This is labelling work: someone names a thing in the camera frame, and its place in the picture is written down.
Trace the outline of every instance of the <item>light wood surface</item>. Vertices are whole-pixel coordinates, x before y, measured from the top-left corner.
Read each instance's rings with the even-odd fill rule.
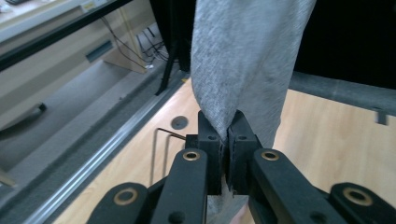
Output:
[[[191,84],[187,82],[55,223],[85,223],[106,192],[120,183],[130,181],[147,186],[154,130],[165,128],[183,135],[197,133],[198,111]],[[170,122],[177,116],[189,118],[186,129],[172,130]],[[288,91],[274,148],[283,151],[321,189],[329,191],[335,183],[353,182],[373,190],[395,206],[395,136],[394,117],[389,118],[389,126],[379,125],[375,123],[375,112]],[[165,137],[166,134],[159,134],[155,181],[162,173]],[[172,139],[169,158],[182,145],[181,140]]]

